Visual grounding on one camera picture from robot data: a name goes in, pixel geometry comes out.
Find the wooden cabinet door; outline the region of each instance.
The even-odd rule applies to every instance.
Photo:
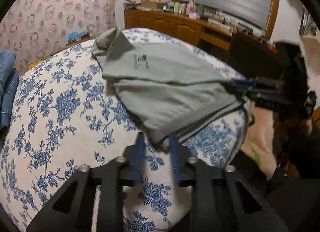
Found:
[[[149,12],[136,11],[134,27],[143,27],[152,29],[152,19]]]
[[[125,10],[124,11],[124,28],[126,29],[134,28],[134,21],[135,21],[135,11]]]
[[[153,15],[152,29],[167,35],[172,35],[172,19],[166,15]]]
[[[180,19],[174,22],[173,37],[176,37],[177,39],[197,46],[199,42],[200,33],[201,25]]]

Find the blue object on shelf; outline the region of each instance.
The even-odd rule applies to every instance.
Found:
[[[81,33],[77,33],[77,32],[69,33],[68,34],[68,41],[72,42],[73,40],[81,38],[82,36],[85,36],[87,34],[88,34],[87,31],[84,31],[84,32],[81,32]]]

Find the black cloth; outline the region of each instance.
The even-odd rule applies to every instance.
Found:
[[[289,159],[301,178],[290,177],[283,168],[277,168],[267,182],[256,163],[241,151],[231,165],[265,196],[289,232],[315,232],[320,226],[320,131],[314,126],[308,137],[291,137],[289,148]],[[170,232],[188,231],[189,223],[190,213]]]

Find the blue rose pattern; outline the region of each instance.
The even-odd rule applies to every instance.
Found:
[[[225,76],[242,78],[204,51],[171,36],[142,28],[126,30],[125,34],[135,42],[185,45],[209,58]],[[126,133],[135,137],[139,131],[139,120],[116,96],[106,94],[101,68],[90,58],[92,44],[78,44],[49,57],[20,78],[10,132],[0,144],[0,203],[22,231],[79,164],[106,164],[133,144]],[[183,145],[207,163],[223,166],[244,131],[244,119],[244,111],[239,110],[231,120],[224,117],[207,125]],[[84,133],[91,137],[88,144],[82,143]],[[141,192],[134,196],[140,206],[130,208],[130,218],[124,217],[126,232],[166,231],[182,218],[170,212],[173,180],[161,182],[163,174],[157,176],[171,172],[169,158],[150,141],[146,143],[146,174],[141,179]],[[130,193],[123,192],[124,206]],[[148,213],[152,212],[159,215],[158,220],[150,220]]]

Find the cardboard box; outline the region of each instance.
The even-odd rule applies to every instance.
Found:
[[[165,4],[150,1],[150,0],[144,0],[141,1],[141,6],[149,9],[162,9]]]

